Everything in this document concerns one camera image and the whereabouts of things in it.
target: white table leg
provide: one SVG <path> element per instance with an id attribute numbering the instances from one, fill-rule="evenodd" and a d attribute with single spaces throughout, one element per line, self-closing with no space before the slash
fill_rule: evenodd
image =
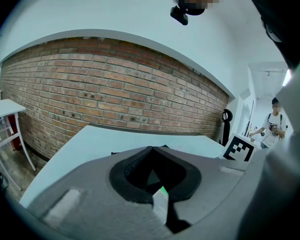
<path id="1" fill-rule="evenodd" d="M 14 179 L 11 177 L 11 175 L 9 174 L 9 172 L 7 171 L 6 167 L 4 166 L 4 164 L 2 163 L 1 159 L 0 159 L 0 165 L 2 166 L 5 174 L 8 176 L 8 178 L 12 181 L 12 183 L 18 188 L 18 190 L 22 190 L 21 187 L 18 186 L 18 184 L 14 181 Z"/>
<path id="2" fill-rule="evenodd" d="M 20 126 L 19 126 L 19 121 L 18 121 L 18 118 L 19 118 L 19 117 L 18 117 L 18 113 L 15 113 L 15 114 L 14 114 L 14 118 L 15 118 L 16 128 L 17 128 L 17 130 L 18 130 L 18 133 L 20 133 L 19 138 L 20 138 L 21 145 L 22 145 L 22 147 L 23 147 L 23 151 L 24 151 L 24 153 L 25 153 L 25 155 L 26 155 L 26 158 L 28 159 L 28 161 L 29 161 L 29 163 L 30 163 L 32 169 L 33 169 L 34 171 L 36 171 L 36 168 L 35 168 L 34 164 L 32 163 L 32 161 L 31 161 L 31 159 L 30 159 L 30 156 L 29 156 L 29 154 L 28 154 L 28 152 L 27 152 L 27 150 L 26 150 L 24 140 L 22 139 L 22 135 L 21 135 L 21 131 L 20 131 Z"/>

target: red brick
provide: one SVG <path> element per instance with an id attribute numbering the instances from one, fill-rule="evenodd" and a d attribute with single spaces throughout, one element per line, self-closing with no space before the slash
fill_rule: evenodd
<path id="1" fill-rule="evenodd" d="M 151 110 L 153 110 L 153 111 L 163 112 L 164 109 L 165 109 L 165 107 L 163 107 L 163 106 L 151 105 Z"/>
<path id="2" fill-rule="evenodd" d="M 99 117 L 101 117 L 103 115 L 103 111 L 101 111 L 101 110 L 86 108 L 86 107 L 82 107 L 82 106 L 77 106 L 76 111 L 78 113 L 83 113 L 83 114 L 88 114 L 88 115 L 93 115 L 93 116 L 99 116 Z"/>
<path id="3" fill-rule="evenodd" d="M 71 88 L 71 89 L 78 89 L 78 90 L 83 90 L 85 88 L 84 83 L 74 83 L 74 82 L 63 82 L 62 86 L 67 87 L 67 88 Z"/>
<path id="4" fill-rule="evenodd" d="M 174 90 L 174 95 L 177 95 L 177 96 L 183 98 L 185 96 L 185 93 L 183 91 Z"/>
<path id="5" fill-rule="evenodd" d="M 117 74 L 112 72 L 104 72 L 103 74 L 104 78 L 110 78 L 117 81 L 127 82 L 133 84 L 135 82 L 135 79 L 131 76 L 123 75 L 123 74 Z"/>
<path id="6" fill-rule="evenodd" d="M 110 111 L 105 111 L 103 116 L 105 118 L 111 118 L 111 119 L 118 119 L 119 114 L 118 113 L 114 113 L 114 112 L 110 112 Z"/>
<path id="7" fill-rule="evenodd" d="M 173 102 L 177 102 L 177 103 L 181 103 L 181 104 L 187 104 L 186 99 L 180 98 L 180 97 L 177 97 L 177 96 L 174 96 L 174 95 L 168 95 L 166 98 L 169 101 L 173 101 Z"/>
<path id="8" fill-rule="evenodd" d="M 147 65 L 154 69 L 159 69 L 160 64 L 144 57 L 134 57 L 133 61 L 138 64 Z"/>
<path id="9" fill-rule="evenodd" d="M 131 96 L 131 99 L 136 100 L 136 101 L 140 101 L 140 102 L 145 102 L 146 99 L 147 99 L 147 96 L 133 93 L 132 96 Z"/>
<path id="10" fill-rule="evenodd" d="M 123 67 L 130 68 L 130 69 L 135 69 L 135 70 L 138 67 L 138 64 L 136 64 L 136 63 L 133 63 L 133 62 L 127 61 L 127 60 L 117 59 L 117 58 L 108 58 L 107 63 L 123 66 Z"/>
<path id="11" fill-rule="evenodd" d="M 149 131 L 164 131 L 166 129 L 165 126 L 158 126 L 158 125 L 147 125 L 141 124 L 142 130 L 149 130 Z"/>
<path id="12" fill-rule="evenodd" d="M 205 102 L 205 105 L 207 106 L 207 107 L 209 107 L 209 108 L 212 108 L 212 109 L 214 109 L 215 108 L 215 106 L 212 104 L 212 103 L 210 103 L 210 102 Z"/>
<path id="13" fill-rule="evenodd" d="M 90 61 L 92 59 L 92 54 L 70 54 L 70 60 L 83 60 Z"/>
<path id="14" fill-rule="evenodd" d="M 182 74 L 181 72 L 177 71 L 177 70 L 173 70 L 172 71 L 172 75 L 176 76 L 177 78 L 181 78 L 187 82 L 191 82 L 191 77 L 185 75 L 185 74 Z"/>
<path id="15" fill-rule="evenodd" d="M 199 101 L 200 101 L 199 98 L 197 98 L 195 96 L 192 96 L 190 94 L 187 94 L 187 93 L 184 95 L 184 98 L 187 99 L 187 100 L 191 100 L 193 102 L 196 102 L 196 103 L 199 103 Z"/>
<path id="16" fill-rule="evenodd" d="M 71 111 L 75 111 L 75 109 L 76 109 L 76 106 L 74 106 L 72 104 L 61 103 L 61 102 L 57 102 L 54 100 L 49 100 L 49 105 L 51 105 L 53 107 L 65 109 L 65 110 L 71 110 Z"/>
<path id="17" fill-rule="evenodd" d="M 199 81 L 192 79 L 191 83 L 193 83 L 195 86 L 199 86 Z"/>
<path id="18" fill-rule="evenodd" d="M 151 105 L 147 104 L 147 103 L 141 103 L 141 102 L 126 100 L 126 99 L 122 100 L 122 105 L 128 106 L 128 107 L 145 109 L 145 110 L 149 110 L 151 107 Z"/>
<path id="19" fill-rule="evenodd" d="M 131 96 L 131 93 L 128 91 L 112 89 L 112 88 L 107 88 L 107 87 L 101 87 L 100 93 L 124 97 L 124 98 L 130 98 L 130 96 Z"/>
<path id="20" fill-rule="evenodd" d="M 155 89 L 157 91 L 161 91 L 161 92 L 164 92 L 164 93 L 169 93 L 169 94 L 173 94 L 174 93 L 174 89 L 170 88 L 170 87 L 167 87 L 167 86 L 163 86 L 161 84 L 157 84 L 157 83 L 154 83 L 154 82 L 151 82 L 149 87 L 151 89 Z"/>
<path id="21" fill-rule="evenodd" d="M 92 60 L 94 62 L 106 62 L 107 61 L 107 57 L 100 56 L 100 55 L 93 55 Z"/>
<path id="22" fill-rule="evenodd" d="M 175 127 L 167 126 L 167 127 L 165 128 L 165 130 L 166 130 L 167 132 L 175 132 L 175 131 L 176 131 L 176 128 L 175 128 Z"/>
<path id="23" fill-rule="evenodd" d="M 168 119 L 168 117 L 169 117 L 169 115 L 167 115 L 167 114 L 152 112 L 152 111 L 143 111 L 143 115 L 145 117 L 160 118 L 160 119 Z"/>
<path id="24" fill-rule="evenodd" d="M 139 86 L 135 86 L 135 85 L 131 85 L 131 84 L 125 84 L 124 89 L 127 90 L 127 91 L 140 93 L 140 94 L 145 94 L 145 95 L 150 95 L 150 96 L 152 96 L 155 93 L 154 90 L 150 90 L 150 89 L 147 89 L 147 88 L 143 88 L 143 87 L 139 87 Z"/>
<path id="25" fill-rule="evenodd" d="M 111 97 L 111 96 L 107 96 L 105 99 L 106 102 L 109 103 L 113 103 L 113 104 L 120 104 L 121 103 L 121 99 L 117 98 L 117 97 Z"/>
<path id="26" fill-rule="evenodd" d="M 149 82 L 141 79 L 135 79 L 134 84 L 137 86 L 149 87 Z"/>
<path id="27" fill-rule="evenodd" d="M 201 100 L 209 101 L 209 98 L 208 98 L 207 96 L 202 95 L 202 94 L 200 94 L 200 93 L 198 93 L 196 96 L 197 96 L 198 98 L 200 98 Z"/>
<path id="28" fill-rule="evenodd" d="M 188 111 L 188 112 L 193 112 L 193 113 L 197 113 L 197 109 L 191 106 L 182 106 L 181 108 L 184 111 Z"/>
<path id="29" fill-rule="evenodd" d="M 84 100 L 83 105 L 86 106 L 86 107 L 90 107 L 90 108 L 96 108 L 97 107 L 97 103 L 95 101 L 92 101 L 92 100 Z"/>
<path id="30" fill-rule="evenodd" d="M 138 65 L 137 69 L 139 71 L 143 71 L 143 72 L 146 72 L 146 73 L 149 73 L 149 74 L 151 74 L 152 70 L 153 70 L 151 67 L 140 65 L 140 64 Z"/>
<path id="31" fill-rule="evenodd" d="M 129 73 L 128 73 L 130 76 L 133 76 L 135 78 L 141 78 L 141 79 L 145 79 L 145 80 L 148 80 L 148 81 L 152 81 L 152 82 L 155 82 L 157 81 L 157 77 L 154 76 L 154 75 L 151 75 L 151 74 L 147 74 L 147 73 L 143 73 L 143 72 L 140 72 L 140 71 L 137 71 L 137 70 L 129 70 Z"/>
<path id="32" fill-rule="evenodd" d="M 53 60 L 48 62 L 48 66 L 72 66 L 73 65 L 72 60 Z"/>
<path id="33" fill-rule="evenodd" d="M 172 74 L 172 71 L 174 69 L 171 68 L 171 67 L 168 67 L 168 66 L 165 66 L 165 65 L 161 64 L 159 70 L 164 71 L 164 72 L 166 72 L 168 74 Z"/>
<path id="34" fill-rule="evenodd" d="M 103 71 L 97 69 L 89 69 L 87 75 L 92 77 L 102 77 Z"/>
<path id="35" fill-rule="evenodd" d="M 149 118 L 149 120 L 148 120 L 148 124 L 150 124 L 150 125 L 160 125 L 160 123 L 161 123 L 160 119 Z"/>
<path id="36" fill-rule="evenodd" d="M 99 86 L 87 84 L 85 87 L 85 90 L 88 92 L 98 93 L 99 92 Z"/>
<path id="37" fill-rule="evenodd" d="M 180 110 L 181 109 L 181 104 L 178 103 L 172 103 L 171 108 L 176 109 L 176 110 Z"/>
<path id="38" fill-rule="evenodd" d="M 71 119 L 71 118 L 65 118 L 65 122 L 67 123 L 67 124 L 70 124 L 70 125 L 77 125 L 77 120 L 74 120 L 74 119 Z"/>
<path id="39" fill-rule="evenodd" d="M 117 89 L 122 89 L 124 87 L 124 84 L 122 82 L 117 82 L 117 81 L 109 81 L 109 87 L 117 88 Z"/>
<path id="40" fill-rule="evenodd" d="M 138 128 L 140 128 L 140 123 L 138 123 L 138 122 L 127 122 L 126 127 L 127 128 L 138 129 Z"/>
<path id="41" fill-rule="evenodd" d="M 76 126 L 78 126 L 78 127 L 85 127 L 87 124 L 88 124 L 87 122 L 76 121 Z"/>
<path id="42" fill-rule="evenodd" d="M 132 114 L 132 115 L 136 115 L 136 116 L 142 116 L 142 110 L 141 109 L 138 109 L 138 108 L 133 108 L 133 107 L 129 107 L 129 114 Z"/>
<path id="43" fill-rule="evenodd" d="M 175 126 L 175 127 L 181 127 L 182 126 L 182 124 L 180 122 L 166 121 L 166 120 L 162 120 L 161 125 L 163 125 L 163 126 Z"/>
<path id="44" fill-rule="evenodd" d="M 167 101 L 164 99 L 158 99 L 158 98 L 154 98 L 154 97 L 149 97 L 149 96 L 146 98 L 146 102 L 152 103 L 152 104 L 157 104 L 157 105 L 162 105 L 162 106 L 166 106 L 166 107 L 171 106 L 171 101 Z"/>
<path id="45" fill-rule="evenodd" d="M 160 99 L 166 99 L 167 98 L 167 94 L 163 93 L 163 92 L 159 92 L 159 91 L 155 91 L 154 92 L 154 96 Z"/>
<path id="46" fill-rule="evenodd" d="M 57 67 L 57 72 L 65 72 L 69 74 L 79 74 L 79 75 L 86 75 L 88 74 L 89 69 L 83 68 L 83 67 L 73 67 L 73 66 L 67 66 L 67 67 Z"/>
<path id="47" fill-rule="evenodd" d="M 195 86 L 195 85 L 192 84 L 192 83 L 187 82 L 187 83 L 186 83 L 186 86 L 187 86 L 188 88 L 192 89 L 192 90 L 195 90 L 196 92 L 201 93 L 201 88 L 199 88 L 198 86 Z"/>
<path id="48" fill-rule="evenodd" d="M 132 54 L 129 54 L 129 53 L 118 51 L 116 53 L 115 57 L 119 58 L 119 59 L 126 60 L 126 61 L 132 61 L 132 59 L 133 59 L 134 56 Z"/>
<path id="49" fill-rule="evenodd" d="M 157 58 L 155 61 L 157 61 L 161 64 L 164 64 L 166 66 L 169 66 L 170 68 L 173 68 L 173 69 L 176 69 L 176 70 L 179 68 L 178 63 L 175 62 L 174 59 L 171 58 L 171 57 Z"/>
<path id="50" fill-rule="evenodd" d="M 173 81 L 173 82 L 177 81 L 177 78 L 175 76 L 173 76 L 171 74 L 168 74 L 168 73 L 165 73 L 165 72 L 162 72 L 160 70 L 154 69 L 152 74 L 155 75 L 155 76 L 161 77 L 161 78 L 168 79 L 168 80 Z"/>
<path id="51" fill-rule="evenodd" d="M 109 44 L 109 43 L 99 43 L 98 47 L 99 48 L 103 48 L 103 49 L 110 49 L 111 48 L 111 44 Z"/>
<path id="52" fill-rule="evenodd" d="M 170 83 L 169 80 L 160 77 L 157 78 L 156 82 L 164 86 L 168 86 Z"/>
<path id="53" fill-rule="evenodd" d="M 76 74 L 70 74 L 70 75 L 68 76 L 68 80 L 69 80 L 69 81 L 80 82 L 80 78 L 81 78 L 81 75 L 76 75 Z"/>
<path id="54" fill-rule="evenodd" d="M 183 116 L 185 114 L 184 111 L 178 109 L 172 109 L 172 108 L 165 108 L 164 112 L 168 114 L 178 115 L 178 116 Z"/>
<path id="55" fill-rule="evenodd" d="M 187 68 L 185 65 L 180 64 L 180 65 L 179 65 L 179 71 L 180 71 L 182 74 L 188 75 L 189 72 L 190 72 L 190 69 Z"/>
<path id="56" fill-rule="evenodd" d="M 102 79 L 102 78 L 90 77 L 90 76 L 82 76 L 81 77 L 81 82 L 85 82 L 85 83 L 89 83 L 89 84 L 95 84 L 95 85 L 101 85 L 101 86 L 108 85 L 108 80 Z"/>
<path id="57" fill-rule="evenodd" d="M 201 75 L 198 75 L 198 74 L 195 73 L 194 71 L 190 71 L 190 72 L 189 72 L 189 77 L 191 77 L 191 78 L 193 78 L 193 79 L 196 79 L 197 81 L 199 81 L 199 82 L 201 82 L 201 83 L 204 81 L 203 77 L 202 77 Z"/>
<path id="58" fill-rule="evenodd" d="M 193 101 L 187 100 L 186 105 L 190 107 L 194 107 L 195 103 Z"/>
<path id="59" fill-rule="evenodd" d="M 85 61 L 83 63 L 84 68 L 99 69 L 99 70 L 111 70 L 112 66 L 104 63 Z"/>
<path id="60" fill-rule="evenodd" d="M 109 71 L 127 75 L 129 70 L 130 69 L 123 67 L 123 66 L 112 66 L 112 68 Z"/>
<path id="61" fill-rule="evenodd" d="M 174 114 L 171 114 L 171 115 L 169 115 L 169 120 L 173 120 L 173 121 L 178 121 L 178 116 L 177 115 L 174 115 Z"/>
<path id="62" fill-rule="evenodd" d="M 208 93 L 208 97 L 211 98 L 211 99 L 213 99 L 213 100 L 216 100 L 216 99 L 217 99 L 214 95 L 212 95 L 212 94 L 210 94 L 210 93 Z"/>
<path id="63" fill-rule="evenodd" d="M 115 112 L 120 112 L 120 113 L 128 113 L 128 108 L 119 106 L 119 105 L 112 105 L 112 104 L 107 104 L 107 103 L 99 103 L 98 108 L 101 110 L 110 110 L 110 111 L 115 111 Z"/>
<path id="64" fill-rule="evenodd" d="M 80 67 L 80 68 L 82 68 L 84 66 L 84 61 L 74 60 L 72 62 L 72 65 L 58 65 L 58 66 L 73 66 L 73 67 Z"/>

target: gray surface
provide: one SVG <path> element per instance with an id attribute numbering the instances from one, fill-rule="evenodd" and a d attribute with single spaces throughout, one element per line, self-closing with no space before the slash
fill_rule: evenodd
<path id="1" fill-rule="evenodd" d="M 119 161 L 133 156 L 144 148 L 128 150 L 120 154 L 103 157 L 87 162 L 65 177 L 54 183 L 42 192 L 28 207 L 28 210 L 40 220 L 70 189 L 82 191 L 82 198 L 78 205 L 65 217 L 56 228 L 61 234 L 74 239 L 163 239 L 171 235 L 170 230 L 155 217 L 152 206 L 138 204 L 123 199 L 111 186 L 109 173 L 111 168 Z M 213 218 L 213 227 L 220 226 L 223 218 L 232 217 L 233 228 L 223 221 L 229 234 L 220 236 L 235 236 L 243 213 L 251 200 L 259 181 L 264 155 L 257 155 L 257 161 L 251 163 L 221 160 L 218 158 L 200 157 L 176 150 L 161 147 L 165 151 L 188 163 L 195 165 L 201 172 L 202 181 L 194 195 L 186 201 L 175 204 L 179 219 L 194 224 L 194 228 L 202 219 Z M 248 175 L 238 176 L 221 172 L 221 167 L 245 171 Z M 239 186 L 246 181 L 244 188 Z"/>
<path id="2" fill-rule="evenodd" d="M 83 198 L 56 228 L 59 233 L 87 240 L 151 240 L 170 236 L 171 232 L 160 223 L 150 204 L 124 200 L 109 182 L 109 170 L 114 164 L 143 149 L 129 150 L 79 166 L 41 193 L 28 210 L 42 220 L 66 191 L 78 189 L 83 191 Z"/>
<path id="3" fill-rule="evenodd" d="M 166 147 L 161 147 L 161 149 L 168 151 Z M 195 165 L 201 172 L 201 184 L 193 196 L 188 200 L 174 204 L 179 219 L 186 220 L 190 224 L 197 223 L 220 205 L 242 177 L 237 174 L 222 172 L 220 169 L 226 167 L 244 172 L 249 164 L 247 162 L 215 158 L 198 160 L 195 155 L 176 150 L 170 150 L 170 153 Z"/>
<path id="4" fill-rule="evenodd" d="M 110 156 L 111 152 L 163 145 L 211 158 L 218 157 L 224 149 L 206 136 L 145 134 L 87 125 L 51 158 L 25 191 L 20 203 L 27 208 L 44 189 L 86 162 Z"/>

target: white wall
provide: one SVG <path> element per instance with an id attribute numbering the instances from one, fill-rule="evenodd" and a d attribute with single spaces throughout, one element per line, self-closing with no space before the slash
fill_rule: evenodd
<path id="1" fill-rule="evenodd" d="M 272 103 L 271 99 L 258 99 L 256 102 L 256 110 L 252 121 L 252 129 L 255 126 L 260 129 L 265 121 L 265 118 L 272 113 Z M 289 118 L 284 110 L 280 112 L 286 120 L 286 124 L 288 125 L 288 130 L 285 133 L 286 137 L 289 137 L 293 133 L 293 127 L 289 121 Z"/>
<path id="2" fill-rule="evenodd" d="M 0 45 L 0 62 L 34 44 L 69 36 L 117 38 L 172 56 L 210 78 L 230 96 L 235 42 L 213 9 L 170 17 L 173 0 L 36 0 L 18 16 Z"/>

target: white ceiling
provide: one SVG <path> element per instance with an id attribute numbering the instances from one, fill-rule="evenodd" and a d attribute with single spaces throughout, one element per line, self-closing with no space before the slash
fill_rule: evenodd
<path id="1" fill-rule="evenodd" d="M 254 29 L 255 25 L 262 25 L 260 14 L 251 0 L 220 0 L 211 9 L 235 35 L 247 28 Z"/>
<path id="2" fill-rule="evenodd" d="M 268 66 L 250 66 L 251 76 L 257 99 L 273 99 L 281 90 L 285 80 L 287 67 L 282 64 Z"/>

